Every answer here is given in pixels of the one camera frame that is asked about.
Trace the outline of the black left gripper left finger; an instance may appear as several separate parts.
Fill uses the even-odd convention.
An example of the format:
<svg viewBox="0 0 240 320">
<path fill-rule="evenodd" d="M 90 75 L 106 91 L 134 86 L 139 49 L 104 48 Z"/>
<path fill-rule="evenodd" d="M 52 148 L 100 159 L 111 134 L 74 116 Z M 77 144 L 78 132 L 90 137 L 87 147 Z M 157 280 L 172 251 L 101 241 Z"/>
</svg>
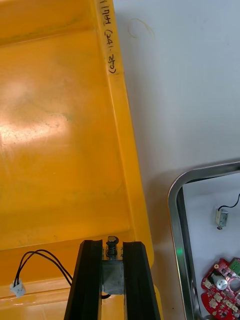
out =
<svg viewBox="0 0 240 320">
<path fill-rule="evenodd" d="M 84 240 L 78 251 L 65 320 L 101 319 L 102 240 Z"/>
</svg>

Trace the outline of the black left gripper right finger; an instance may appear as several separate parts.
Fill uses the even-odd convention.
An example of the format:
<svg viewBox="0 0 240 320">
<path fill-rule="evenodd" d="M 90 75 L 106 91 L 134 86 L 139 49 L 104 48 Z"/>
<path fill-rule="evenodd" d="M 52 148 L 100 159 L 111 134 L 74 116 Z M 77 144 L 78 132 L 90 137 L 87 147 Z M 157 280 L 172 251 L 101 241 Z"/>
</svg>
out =
<svg viewBox="0 0 240 320">
<path fill-rule="evenodd" d="M 124 318 L 161 318 L 145 245 L 140 241 L 123 243 Z"/>
</svg>

